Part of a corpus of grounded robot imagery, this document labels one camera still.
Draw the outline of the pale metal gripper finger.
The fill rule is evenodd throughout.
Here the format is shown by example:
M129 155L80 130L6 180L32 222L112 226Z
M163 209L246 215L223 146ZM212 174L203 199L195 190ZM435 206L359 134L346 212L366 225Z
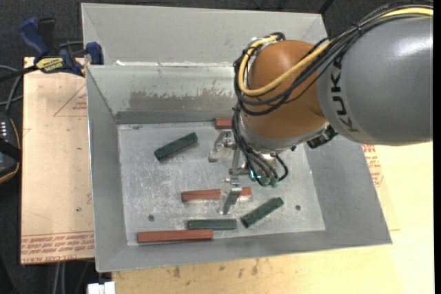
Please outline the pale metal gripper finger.
M236 149L236 141L231 129L223 129L220 131L214 146L209 152L208 161L217 162L221 159L229 157Z
M219 196L219 213L227 215L232 207L236 204L242 193L242 185L237 178L226 180L220 188Z

